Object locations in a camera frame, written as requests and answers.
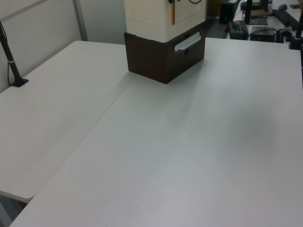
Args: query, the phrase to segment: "white drawer handle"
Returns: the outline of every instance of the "white drawer handle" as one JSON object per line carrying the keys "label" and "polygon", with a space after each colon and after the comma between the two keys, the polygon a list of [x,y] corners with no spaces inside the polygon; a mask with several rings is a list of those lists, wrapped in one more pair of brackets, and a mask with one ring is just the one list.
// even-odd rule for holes
{"label": "white drawer handle", "polygon": [[178,50],[185,50],[186,48],[190,47],[192,44],[198,42],[201,39],[200,34],[197,32],[196,34],[192,35],[191,37],[183,40],[179,44],[175,46],[175,51]]}

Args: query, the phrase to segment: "stacked storage box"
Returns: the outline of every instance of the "stacked storage box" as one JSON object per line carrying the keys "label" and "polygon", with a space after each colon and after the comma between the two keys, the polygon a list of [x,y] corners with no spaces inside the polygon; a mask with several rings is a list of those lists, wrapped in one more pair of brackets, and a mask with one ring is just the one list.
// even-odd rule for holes
{"label": "stacked storage box", "polygon": [[167,84],[204,58],[206,0],[124,0],[131,72]]}

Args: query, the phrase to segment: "drawer unit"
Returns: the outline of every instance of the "drawer unit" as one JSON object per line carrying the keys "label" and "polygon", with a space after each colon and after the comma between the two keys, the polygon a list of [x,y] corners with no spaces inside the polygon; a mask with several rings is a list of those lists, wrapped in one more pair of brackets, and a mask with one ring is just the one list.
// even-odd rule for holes
{"label": "drawer unit", "polygon": [[128,69],[167,84],[204,58],[206,22],[162,43],[125,32]]}

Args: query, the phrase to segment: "table top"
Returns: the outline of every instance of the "table top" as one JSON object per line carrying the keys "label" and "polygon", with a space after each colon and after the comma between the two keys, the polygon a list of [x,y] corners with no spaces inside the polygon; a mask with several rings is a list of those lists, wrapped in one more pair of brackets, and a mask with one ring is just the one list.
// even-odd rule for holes
{"label": "table top", "polygon": [[[301,9],[292,9],[289,7],[289,5],[291,5],[291,4],[298,4],[298,0],[273,0],[273,3],[270,4],[269,6],[271,7],[271,9],[278,9],[278,7],[282,4],[286,4],[287,5],[286,11],[291,16],[293,16],[297,21],[299,21],[302,10]],[[240,10],[241,10],[241,6],[239,4],[236,13],[240,12]],[[237,20],[242,20],[241,12],[235,16],[234,21],[237,21]],[[247,25],[247,29],[248,29],[249,33],[251,33],[251,27],[253,27],[253,26],[265,26],[265,25]],[[267,17],[267,26],[273,27],[277,30],[285,28],[285,26],[275,16]]]}
{"label": "table top", "polygon": [[169,84],[135,76],[11,227],[300,226],[302,116],[299,51],[207,38]]}
{"label": "table top", "polygon": [[0,95],[0,194],[29,202],[134,78],[125,46],[74,42]]}

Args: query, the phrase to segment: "white wall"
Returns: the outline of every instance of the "white wall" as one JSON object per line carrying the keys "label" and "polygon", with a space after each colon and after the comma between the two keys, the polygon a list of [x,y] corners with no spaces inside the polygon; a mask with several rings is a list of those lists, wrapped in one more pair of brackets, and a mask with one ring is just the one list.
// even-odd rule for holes
{"label": "white wall", "polygon": [[[7,1],[0,0],[0,8],[4,7]],[[2,24],[22,77],[73,41],[81,40],[72,0],[44,1],[3,21]],[[13,82],[11,71],[10,75],[11,82]],[[8,88],[7,59],[1,46],[0,92],[6,88]]]}
{"label": "white wall", "polygon": [[88,40],[124,44],[123,0],[80,0]]}

